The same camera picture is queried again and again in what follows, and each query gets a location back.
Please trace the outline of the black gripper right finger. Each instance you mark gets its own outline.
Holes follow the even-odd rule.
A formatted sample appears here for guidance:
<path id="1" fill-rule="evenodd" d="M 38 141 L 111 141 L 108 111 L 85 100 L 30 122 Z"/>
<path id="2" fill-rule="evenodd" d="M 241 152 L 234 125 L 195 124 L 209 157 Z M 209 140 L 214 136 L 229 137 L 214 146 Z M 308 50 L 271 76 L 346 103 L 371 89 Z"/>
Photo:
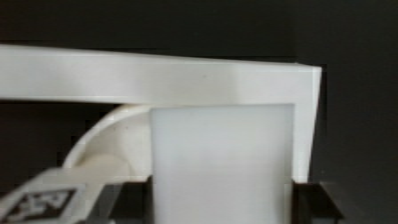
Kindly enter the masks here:
<path id="1" fill-rule="evenodd" d="M 291 224 L 339 224 L 342 214 L 317 183 L 294 183 Z"/>

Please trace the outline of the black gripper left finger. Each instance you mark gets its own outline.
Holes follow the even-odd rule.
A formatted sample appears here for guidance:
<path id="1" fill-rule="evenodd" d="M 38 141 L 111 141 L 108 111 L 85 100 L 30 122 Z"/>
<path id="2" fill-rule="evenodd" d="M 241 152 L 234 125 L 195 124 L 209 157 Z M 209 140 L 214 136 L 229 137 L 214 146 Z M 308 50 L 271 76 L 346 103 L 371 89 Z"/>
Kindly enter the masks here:
<path id="1" fill-rule="evenodd" d="M 122 183 L 106 219 L 108 224 L 152 224 L 150 179 Z"/>

